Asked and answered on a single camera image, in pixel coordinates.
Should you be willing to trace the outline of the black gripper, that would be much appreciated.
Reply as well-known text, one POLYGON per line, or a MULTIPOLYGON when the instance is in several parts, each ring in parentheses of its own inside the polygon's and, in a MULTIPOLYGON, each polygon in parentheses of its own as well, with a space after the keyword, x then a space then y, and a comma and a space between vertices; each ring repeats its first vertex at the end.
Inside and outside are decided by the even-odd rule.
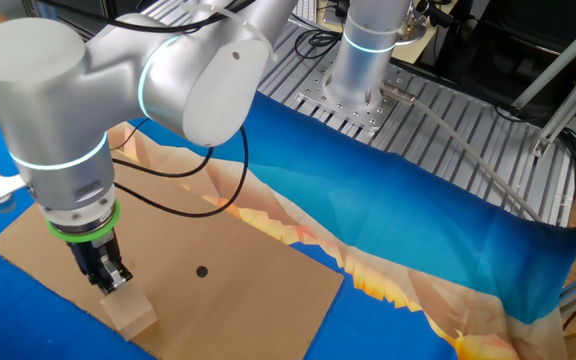
POLYGON ((132 273, 117 261, 120 255, 114 232, 109 232, 94 241, 69 243, 68 247, 80 271, 103 294, 118 290, 132 279, 132 273))

